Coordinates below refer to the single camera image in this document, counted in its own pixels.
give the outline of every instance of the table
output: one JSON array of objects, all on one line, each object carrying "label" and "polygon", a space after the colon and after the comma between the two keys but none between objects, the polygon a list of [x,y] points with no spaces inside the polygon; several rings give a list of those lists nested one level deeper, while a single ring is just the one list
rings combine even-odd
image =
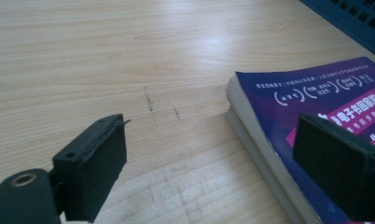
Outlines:
[{"label": "table", "polygon": [[95,223],[289,223],[225,118],[235,71],[375,56],[299,1],[0,0],[0,182],[122,113]]}]

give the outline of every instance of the perforated plastic container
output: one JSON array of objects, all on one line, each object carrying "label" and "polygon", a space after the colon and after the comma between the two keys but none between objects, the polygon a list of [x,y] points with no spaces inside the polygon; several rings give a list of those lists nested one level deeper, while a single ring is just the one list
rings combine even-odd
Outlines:
[{"label": "perforated plastic container", "polygon": [[375,0],[300,0],[375,54]]}]

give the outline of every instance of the pink banner on book cover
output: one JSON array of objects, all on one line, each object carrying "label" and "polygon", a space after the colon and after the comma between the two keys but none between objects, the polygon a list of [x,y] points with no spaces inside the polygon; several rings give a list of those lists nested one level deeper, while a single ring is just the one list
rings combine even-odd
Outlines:
[{"label": "pink banner on book cover", "polygon": [[[318,116],[333,121],[351,133],[359,134],[375,123],[375,89],[327,115],[318,114]],[[295,135],[296,128],[286,137],[291,147],[295,142]],[[371,144],[375,145],[375,133],[371,134],[370,138]]]}]

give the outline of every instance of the book cover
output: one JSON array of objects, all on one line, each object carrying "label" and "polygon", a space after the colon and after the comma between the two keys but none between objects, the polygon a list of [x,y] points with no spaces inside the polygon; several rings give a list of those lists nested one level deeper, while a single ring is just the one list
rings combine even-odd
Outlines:
[{"label": "book cover", "polygon": [[292,159],[292,146],[300,113],[333,121],[375,145],[375,63],[357,58],[236,76],[261,129],[315,213],[324,223],[353,223]]}]

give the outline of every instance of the book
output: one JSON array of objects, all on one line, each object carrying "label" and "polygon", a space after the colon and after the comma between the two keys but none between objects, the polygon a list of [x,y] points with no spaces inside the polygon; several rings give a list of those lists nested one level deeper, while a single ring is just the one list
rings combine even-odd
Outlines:
[{"label": "book", "polygon": [[289,72],[237,72],[226,95],[229,122],[292,222],[356,223],[293,160],[293,142],[299,114],[306,113],[375,145],[374,62],[362,57]]}]

